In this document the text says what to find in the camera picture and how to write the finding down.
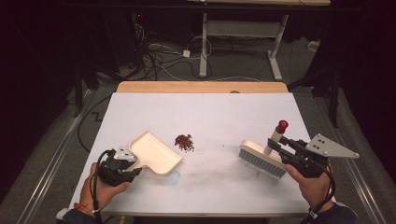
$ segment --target table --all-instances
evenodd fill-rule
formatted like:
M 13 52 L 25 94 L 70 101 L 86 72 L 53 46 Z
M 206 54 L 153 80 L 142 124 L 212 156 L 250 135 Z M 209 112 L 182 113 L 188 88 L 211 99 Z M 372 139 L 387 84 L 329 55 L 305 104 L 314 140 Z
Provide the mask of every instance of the table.
M 266 144 L 280 119 L 290 123 L 285 136 L 308 140 L 297 104 L 283 83 L 122 82 L 111 98 L 70 207 L 78 202 L 91 164 L 104 150 L 127 145 L 150 131 L 183 160 L 168 176 L 143 170 L 103 214 L 303 216 L 308 205 L 291 177 L 277 179 L 238 158 L 242 140 Z M 194 152 L 174 146 L 182 133 L 193 137 Z
M 255 4 L 255 5 L 304 5 L 305 7 L 328 6 L 330 0 L 189 0 L 192 2 L 225 3 L 225 4 Z M 210 21 L 207 13 L 204 13 L 202 31 L 202 53 L 200 61 L 200 77 L 206 77 L 207 56 L 207 36 L 208 35 L 232 35 L 232 36 L 253 36 L 253 37 L 274 37 L 275 43 L 272 50 L 267 51 L 269 64 L 271 65 L 276 81 L 282 80 L 279 67 L 276 61 L 277 50 L 279 49 L 282 35 L 286 28 L 289 15 L 283 15 L 280 22 L 257 22 L 257 21 Z

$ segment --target brush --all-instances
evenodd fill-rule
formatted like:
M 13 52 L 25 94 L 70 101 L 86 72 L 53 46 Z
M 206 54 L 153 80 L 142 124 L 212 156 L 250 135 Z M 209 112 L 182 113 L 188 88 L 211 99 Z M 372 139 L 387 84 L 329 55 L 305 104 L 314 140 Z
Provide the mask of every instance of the brush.
M 271 139 L 279 142 L 288 126 L 289 124 L 285 120 L 281 120 L 271 135 Z M 268 145 L 263 147 L 252 141 L 244 140 L 240 147 L 239 157 L 244 161 L 278 178 L 286 173 L 285 165 L 282 163 L 280 156 L 276 152 L 273 152 L 273 149 L 268 147 Z

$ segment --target brush bristles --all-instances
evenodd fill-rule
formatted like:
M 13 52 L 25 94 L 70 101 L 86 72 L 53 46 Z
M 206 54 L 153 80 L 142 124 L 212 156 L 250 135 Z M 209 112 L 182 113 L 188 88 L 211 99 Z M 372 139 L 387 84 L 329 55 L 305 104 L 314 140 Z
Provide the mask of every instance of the brush bristles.
M 270 155 L 265 155 L 263 150 L 264 147 L 245 140 L 241 144 L 239 157 L 264 170 L 269 175 L 277 178 L 282 177 L 286 171 L 279 155 L 275 154 L 274 151 Z

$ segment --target hand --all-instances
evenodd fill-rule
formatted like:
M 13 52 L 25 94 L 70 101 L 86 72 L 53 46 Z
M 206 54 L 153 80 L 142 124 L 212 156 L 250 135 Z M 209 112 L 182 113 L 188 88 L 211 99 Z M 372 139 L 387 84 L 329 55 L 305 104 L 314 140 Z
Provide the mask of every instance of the hand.
M 303 197 L 312 209 L 315 209 L 316 206 L 323 202 L 330 186 L 330 179 L 325 173 L 318 178 L 305 178 L 292 165 L 286 164 L 285 168 L 289 175 L 299 184 Z M 329 200 L 318 212 L 321 213 L 327 211 L 332 208 L 332 206 L 333 202 L 332 200 Z
M 85 179 L 84 186 L 82 187 L 81 194 L 79 197 L 79 203 L 87 204 L 88 205 L 87 208 L 90 210 L 93 210 L 93 198 L 91 196 L 90 181 L 92 182 L 91 186 L 93 188 L 94 178 L 92 177 L 95 174 L 96 165 L 97 165 L 96 162 L 92 164 L 90 175 L 87 177 L 87 179 Z M 100 210 L 104 209 L 111 202 L 111 200 L 115 195 L 125 191 L 126 189 L 129 188 L 130 185 L 131 183 L 124 182 L 116 187 L 112 187 L 103 183 L 98 176 L 97 184 L 96 184 L 96 197 L 97 197 L 97 201 L 99 202 L 99 209 Z

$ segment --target white dustpan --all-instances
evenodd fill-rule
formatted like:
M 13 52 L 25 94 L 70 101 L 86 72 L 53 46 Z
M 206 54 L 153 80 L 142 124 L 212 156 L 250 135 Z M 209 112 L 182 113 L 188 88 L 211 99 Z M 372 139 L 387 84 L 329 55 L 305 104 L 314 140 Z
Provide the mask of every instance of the white dustpan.
M 181 157 L 150 132 L 145 132 L 129 144 L 136 155 L 135 162 L 127 171 L 135 168 L 150 168 L 156 175 L 169 174 L 181 161 Z

